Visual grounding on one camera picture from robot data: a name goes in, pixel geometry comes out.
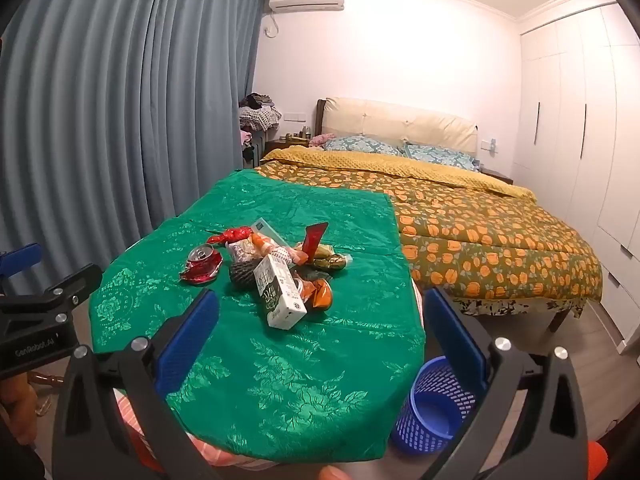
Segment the left hand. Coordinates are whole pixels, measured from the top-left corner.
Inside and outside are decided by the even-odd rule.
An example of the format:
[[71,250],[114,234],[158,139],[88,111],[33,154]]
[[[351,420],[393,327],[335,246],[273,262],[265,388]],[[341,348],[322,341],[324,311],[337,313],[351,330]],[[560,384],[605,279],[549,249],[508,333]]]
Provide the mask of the left hand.
[[27,374],[16,375],[1,382],[3,419],[11,434],[21,445],[31,445],[37,437],[37,395],[29,385]]

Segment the right hand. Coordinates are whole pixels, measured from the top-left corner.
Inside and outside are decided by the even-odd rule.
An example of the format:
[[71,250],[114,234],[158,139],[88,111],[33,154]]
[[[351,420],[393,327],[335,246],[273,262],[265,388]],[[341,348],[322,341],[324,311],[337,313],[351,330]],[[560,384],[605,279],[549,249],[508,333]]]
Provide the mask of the right hand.
[[352,480],[350,475],[333,465],[324,466],[320,469],[318,480]]

